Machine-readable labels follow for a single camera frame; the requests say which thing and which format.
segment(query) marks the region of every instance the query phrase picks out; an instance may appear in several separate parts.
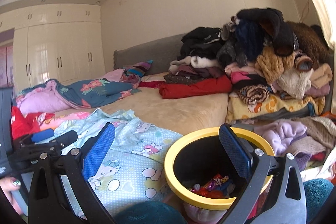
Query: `light blue blanket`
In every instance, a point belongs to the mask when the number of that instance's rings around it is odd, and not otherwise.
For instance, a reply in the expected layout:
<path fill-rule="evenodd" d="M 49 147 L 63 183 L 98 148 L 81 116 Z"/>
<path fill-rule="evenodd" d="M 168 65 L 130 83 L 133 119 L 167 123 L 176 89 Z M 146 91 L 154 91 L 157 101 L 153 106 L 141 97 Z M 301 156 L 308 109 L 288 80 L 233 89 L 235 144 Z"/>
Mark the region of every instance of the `light blue blanket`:
<path fill-rule="evenodd" d="M 78 141 L 62 150 L 66 154 L 74 147 L 82 147 L 107 122 L 115 126 L 115 140 L 97 174 L 88 180 L 99 200 L 112 216 L 135 203 L 162 201 L 169 190 L 163 171 L 164 158 L 182 135 L 142 122 L 132 110 L 108 115 L 97 109 L 86 119 L 63 122 L 51 139 L 76 131 Z M 68 178 L 62 179 L 74 212 L 84 217 Z"/>

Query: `mattress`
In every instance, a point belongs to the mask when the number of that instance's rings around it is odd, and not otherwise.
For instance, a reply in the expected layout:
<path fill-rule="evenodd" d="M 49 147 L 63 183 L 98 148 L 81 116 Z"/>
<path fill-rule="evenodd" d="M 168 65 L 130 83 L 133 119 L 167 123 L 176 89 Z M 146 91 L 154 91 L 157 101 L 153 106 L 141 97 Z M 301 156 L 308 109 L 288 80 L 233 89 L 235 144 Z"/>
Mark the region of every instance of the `mattress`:
<path fill-rule="evenodd" d="M 204 128 L 218 127 L 226 121 L 227 93 L 164 100 L 158 89 L 139 89 L 142 92 L 100 108 L 108 114 L 120 109 L 131 109 L 144 122 L 153 123 L 182 135 Z M 95 108 L 67 109 L 57 112 L 56 116 L 79 111 L 93 112 L 94 110 Z"/>

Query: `white wardrobe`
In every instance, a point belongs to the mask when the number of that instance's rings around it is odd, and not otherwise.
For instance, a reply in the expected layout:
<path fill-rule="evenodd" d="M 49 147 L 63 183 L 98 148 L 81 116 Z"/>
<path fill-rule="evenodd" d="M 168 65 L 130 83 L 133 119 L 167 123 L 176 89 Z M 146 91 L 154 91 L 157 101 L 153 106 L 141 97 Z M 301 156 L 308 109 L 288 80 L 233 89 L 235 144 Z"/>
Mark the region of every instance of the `white wardrobe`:
<path fill-rule="evenodd" d="M 0 32 L 15 28 L 16 92 L 55 78 L 67 85 L 105 74 L 100 6 L 47 4 L 0 15 Z"/>

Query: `yellow bowl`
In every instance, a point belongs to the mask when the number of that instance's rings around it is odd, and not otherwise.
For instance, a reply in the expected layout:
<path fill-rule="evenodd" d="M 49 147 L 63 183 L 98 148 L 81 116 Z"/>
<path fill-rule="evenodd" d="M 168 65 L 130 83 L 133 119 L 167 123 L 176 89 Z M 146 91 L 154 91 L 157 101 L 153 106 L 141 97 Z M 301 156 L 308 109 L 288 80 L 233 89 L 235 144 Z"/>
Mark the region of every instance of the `yellow bowl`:
<path fill-rule="evenodd" d="M 232 128 L 234 133 L 240 137 L 248 140 L 249 142 L 253 143 L 257 147 L 261 148 L 267 155 L 274 156 L 274 151 L 269 143 L 260 137 L 259 135 L 245 130 L 241 128 Z M 198 208 L 208 209 L 208 210 L 227 210 L 235 201 L 236 198 L 226 198 L 226 199 L 212 199 L 212 198 L 205 198 L 200 195 L 194 194 L 188 189 L 186 189 L 175 177 L 174 174 L 174 161 L 178 153 L 186 147 L 188 144 L 202 139 L 206 137 L 216 136 L 218 135 L 219 127 L 213 128 L 206 128 L 202 130 L 198 130 L 188 135 L 183 136 L 181 139 L 176 141 L 168 150 L 164 169 L 165 175 L 167 179 L 167 183 L 172 191 L 183 201 L 196 206 Z M 267 186 L 269 185 L 272 176 L 268 176 L 265 179 L 265 183 L 261 192 L 263 192 Z"/>

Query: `painted fingernail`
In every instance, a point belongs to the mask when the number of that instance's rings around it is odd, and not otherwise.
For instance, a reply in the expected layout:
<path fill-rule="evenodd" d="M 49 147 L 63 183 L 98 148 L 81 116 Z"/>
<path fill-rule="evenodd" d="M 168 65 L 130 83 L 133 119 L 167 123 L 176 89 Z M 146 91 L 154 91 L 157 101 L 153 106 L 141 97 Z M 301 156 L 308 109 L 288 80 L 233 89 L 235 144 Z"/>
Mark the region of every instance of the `painted fingernail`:
<path fill-rule="evenodd" d="M 21 181 L 19 181 L 18 179 L 13 179 L 12 180 L 12 184 L 14 185 L 14 186 L 21 186 Z"/>

